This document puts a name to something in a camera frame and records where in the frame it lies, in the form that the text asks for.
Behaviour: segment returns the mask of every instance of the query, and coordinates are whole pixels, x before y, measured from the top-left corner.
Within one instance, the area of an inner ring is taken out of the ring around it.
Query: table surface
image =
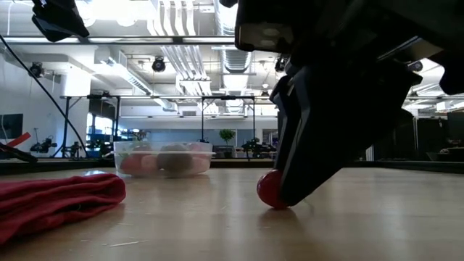
[[[291,210],[273,211],[255,191],[264,172],[126,178],[119,207],[3,246],[0,260],[464,260],[464,176],[347,168]]]

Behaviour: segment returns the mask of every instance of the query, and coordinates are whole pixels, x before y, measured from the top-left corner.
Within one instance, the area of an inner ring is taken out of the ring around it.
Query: wall
[[[157,137],[154,140],[164,139],[166,141],[173,141],[173,138],[177,136],[173,134],[178,134],[178,131],[185,130],[189,130],[189,135],[186,136],[189,140],[194,138],[194,140],[197,140],[202,137],[200,131],[202,129],[201,118],[121,118],[120,124],[130,129],[162,130],[161,133],[157,132]],[[255,136],[262,141],[262,130],[277,129],[277,118],[257,118],[255,125]],[[238,131],[236,141],[237,145],[240,146],[243,140],[252,138],[253,121],[251,118],[239,120],[205,119],[204,137],[214,142],[215,145],[221,145],[221,141],[217,138],[217,132],[226,128]]]
[[[65,100],[60,98],[61,95],[86,95],[90,91],[90,75],[82,75],[79,72],[57,76],[55,84],[48,78],[40,78],[39,80],[63,111],[65,110]],[[29,132],[32,135],[32,138],[17,146],[18,149],[29,152],[32,145],[37,142],[34,128],[38,129],[39,142],[53,136],[53,142],[57,142],[58,146],[62,144],[65,119],[26,70],[7,62],[3,55],[0,55],[0,94],[0,115],[24,114],[22,132]],[[88,100],[78,102],[70,110],[70,121],[84,142],[87,113]],[[66,145],[70,146],[77,140],[77,136],[68,127]],[[49,156],[54,153],[54,150],[51,148],[49,154],[41,154],[40,156]]]
[[[161,106],[156,106],[153,101],[153,106],[125,106],[122,101],[122,106],[120,110],[121,116],[177,116],[177,112],[165,112],[162,110]],[[202,115],[202,111],[198,106],[179,106],[178,112],[182,115],[183,111],[195,111],[197,116]],[[248,116],[253,115],[253,110],[248,110]],[[276,106],[274,104],[269,105],[256,105],[256,115],[258,116],[277,116]]]
[[[62,84],[53,85],[51,80],[45,78],[40,81],[59,104],[63,105],[64,101],[59,99]],[[19,113],[24,114],[23,133],[29,132],[32,138],[20,144],[18,149],[29,152],[29,148],[37,142],[34,128],[38,128],[39,142],[48,136],[53,136],[54,142],[58,142],[57,138],[62,137],[64,119],[56,107],[25,70],[6,62],[4,56],[0,55],[0,114]]]

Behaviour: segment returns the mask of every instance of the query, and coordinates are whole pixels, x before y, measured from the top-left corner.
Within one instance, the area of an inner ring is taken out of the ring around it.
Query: ceiling
[[[152,2],[156,0],[93,0],[99,6],[92,6],[91,15],[88,9],[81,6],[83,1],[76,1],[81,15],[84,17],[98,17],[88,30],[92,37],[99,36],[150,36],[147,29],[147,20],[153,19],[155,9]],[[171,24],[174,28],[175,2],[171,1]],[[41,34],[31,22],[32,10],[31,1],[12,1],[0,0],[0,33],[3,36],[40,36]],[[165,13],[164,4],[161,2],[159,11],[160,17]],[[118,24],[118,17],[126,17],[129,20],[137,21],[128,27]],[[194,29],[199,36],[216,36],[218,34],[215,23],[215,13],[212,0],[194,0]],[[65,46],[65,45],[14,45],[14,50],[21,54],[65,54],[72,57],[79,63],[89,68],[93,75],[91,90],[94,92],[105,90],[112,94],[132,95],[135,93],[134,87],[121,78],[119,75],[103,70],[104,65],[95,62],[95,53],[100,46]],[[163,56],[161,46],[155,45],[119,45],[108,46],[111,54],[119,51],[128,58],[127,68],[158,94],[176,95],[179,94],[175,84],[177,72],[174,70],[170,61],[165,57],[166,70],[164,72],[154,72],[151,69],[155,57]],[[202,62],[207,76],[210,79],[211,91],[224,91],[223,66],[221,64],[221,46],[199,46]],[[247,73],[246,82],[247,93],[260,95],[264,90],[263,85],[270,88],[276,84],[278,76],[274,70],[277,54],[256,51],[252,54],[250,69]],[[432,61],[424,60],[424,68],[420,73],[424,81],[419,86],[414,86],[411,95],[418,96],[443,96],[444,93],[438,86],[438,82],[443,74],[443,68]],[[435,112],[437,101],[406,101],[408,109],[419,109],[422,112]]]

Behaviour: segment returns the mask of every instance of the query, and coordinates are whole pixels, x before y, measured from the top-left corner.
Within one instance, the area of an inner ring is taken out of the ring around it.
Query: camera
[[[414,73],[419,73],[423,69],[423,64],[421,61],[417,61],[408,65],[407,68]]]
[[[42,68],[42,63],[41,62],[33,62],[32,66],[29,68],[29,70],[32,72],[32,74],[36,78],[42,78],[44,76],[44,69]]]
[[[166,69],[165,58],[164,57],[155,57],[152,65],[153,71],[156,73],[164,72]]]
[[[289,60],[289,56],[281,54],[279,58],[277,58],[277,62],[275,63],[275,71],[277,73],[282,73],[285,71],[285,65],[287,64],[287,61]]]
[[[43,143],[37,142],[36,144],[32,145],[30,148],[31,152],[37,152],[37,153],[49,153],[50,148],[56,148],[58,145],[54,142],[52,142],[51,138],[48,137],[43,141]]]

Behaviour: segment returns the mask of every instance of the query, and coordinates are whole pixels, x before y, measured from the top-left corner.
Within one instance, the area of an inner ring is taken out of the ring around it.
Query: red ball
[[[258,180],[256,192],[260,199],[271,207],[282,210],[288,205],[280,199],[281,181],[283,173],[271,170]]]
[[[152,148],[149,145],[142,145],[142,146],[137,146],[133,148],[134,152],[150,152],[152,151]],[[147,153],[134,153],[131,156],[137,157],[139,160],[142,160],[143,157],[145,156],[150,156],[151,154]]]
[[[140,175],[142,174],[141,159],[133,155],[127,156],[121,162],[121,172],[128,175]]]
[[[148,155],[142,158],[141,168],[146,174],[155,174],[158,168],[157,157],[155,155]]]

